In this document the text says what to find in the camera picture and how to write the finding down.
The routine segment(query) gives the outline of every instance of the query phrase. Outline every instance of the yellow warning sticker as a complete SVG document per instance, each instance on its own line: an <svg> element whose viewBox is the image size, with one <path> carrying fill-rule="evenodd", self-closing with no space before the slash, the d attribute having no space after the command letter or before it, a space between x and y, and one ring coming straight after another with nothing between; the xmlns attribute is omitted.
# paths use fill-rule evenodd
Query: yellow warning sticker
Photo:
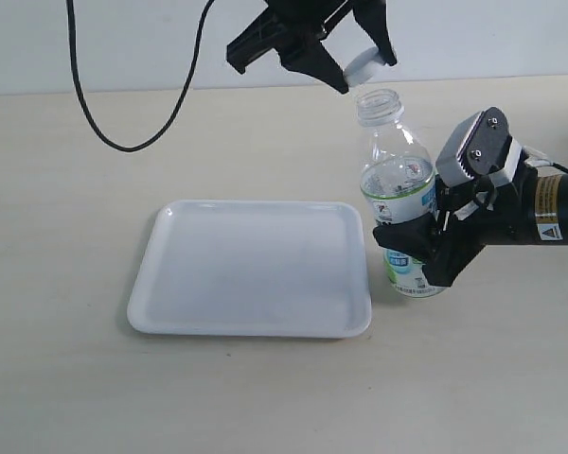
<svg viewBox="0 0 568 454"><path fill-rule="evenodd" d="M542 241L561 241L558 221L558 193L561 175L539 178L534 198L534 214Z"/></svg>

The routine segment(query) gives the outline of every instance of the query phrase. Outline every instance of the clear plastic water bottle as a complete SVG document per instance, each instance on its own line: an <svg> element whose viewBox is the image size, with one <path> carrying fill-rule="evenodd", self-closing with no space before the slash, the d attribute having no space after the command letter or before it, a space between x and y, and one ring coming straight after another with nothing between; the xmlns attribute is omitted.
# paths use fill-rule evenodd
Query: clear plastic water bottle
<svg viewBox="0 0 568 454"><path fill-rule="evenodd" d="M435 215L435 168L427 149L406 128L404 107L392 90L374 90L355 99L364 128L361 189L378 223L401 223L425 213ZM422 263L404 253L384 250L394 288L410 297L433 296Z"/></svg>

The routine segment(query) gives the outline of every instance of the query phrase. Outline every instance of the table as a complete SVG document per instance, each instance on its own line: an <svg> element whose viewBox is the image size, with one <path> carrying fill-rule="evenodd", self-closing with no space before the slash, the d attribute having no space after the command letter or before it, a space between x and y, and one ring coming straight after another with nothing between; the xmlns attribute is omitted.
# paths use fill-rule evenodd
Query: table
<svg viewBox="0 0 568 454"><path fill-rule="evenodd" d="M390 83L436 156L489 106L568 165L568 76ZM125 143L174 92L89 96ZM352 101L194 91L155 147L104 147L71 94L0 96L0 454L568 453L568 248L490 247L430 300L386 283ZM126 304L178 199L343 201L363 216L373 322L352 340L137 334Z"/></svg>

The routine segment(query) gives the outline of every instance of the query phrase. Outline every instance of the white bottle cap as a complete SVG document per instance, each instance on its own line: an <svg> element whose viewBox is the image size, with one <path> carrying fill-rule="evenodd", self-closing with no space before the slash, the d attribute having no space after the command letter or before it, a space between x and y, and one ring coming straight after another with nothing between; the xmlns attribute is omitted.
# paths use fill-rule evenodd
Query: white bottle cap
<svg viewBox="0 0 568 454"><path fill-rule="evenodd" d="M364 85L386 65L377 47L365 50L345 68L343 75L350 88Z"/></svg>

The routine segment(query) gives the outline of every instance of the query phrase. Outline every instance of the plastic tray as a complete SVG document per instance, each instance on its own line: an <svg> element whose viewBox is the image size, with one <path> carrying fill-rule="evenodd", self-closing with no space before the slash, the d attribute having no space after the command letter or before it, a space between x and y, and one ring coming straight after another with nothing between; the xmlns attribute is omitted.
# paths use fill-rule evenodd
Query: plastic tray
<svg viewBox="0 0 568 454"><path fill-rule="evenodd" d="M128 305L152 334L348 338L370 324L350 205L176 201L161 210Z"/></svg>

